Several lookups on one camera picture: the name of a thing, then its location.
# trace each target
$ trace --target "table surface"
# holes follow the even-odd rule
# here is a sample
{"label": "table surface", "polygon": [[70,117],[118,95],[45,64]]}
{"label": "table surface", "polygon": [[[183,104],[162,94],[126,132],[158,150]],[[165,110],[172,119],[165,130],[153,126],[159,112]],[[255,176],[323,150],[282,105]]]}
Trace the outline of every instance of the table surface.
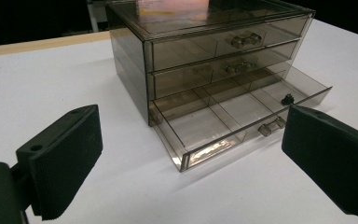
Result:
{"label": "table surface", "polygon": [[[358,223],[282,152],[283,131],[179,173],[111,48],[108,33],[0,47],[0,161],[14,165],[15,150],[66,112],[100,107],[103,154],[47,223]],[[333,86],[317,109],[358,129],[358,35],[315,20],[294,66]]]}

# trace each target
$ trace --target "smoked plastic storage box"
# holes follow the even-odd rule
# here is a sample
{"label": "smoked plastic storage box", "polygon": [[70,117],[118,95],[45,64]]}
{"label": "smoked plastic storage box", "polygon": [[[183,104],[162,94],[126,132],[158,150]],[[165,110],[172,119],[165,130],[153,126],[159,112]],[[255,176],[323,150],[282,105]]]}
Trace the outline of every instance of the smoked plastic storage box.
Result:
{"label": "smoked plastic storage box", "polygon": [[111,1],[117,73],[179,171],[285,126],[327,88],[291,66],[314,11],[275,0]]}

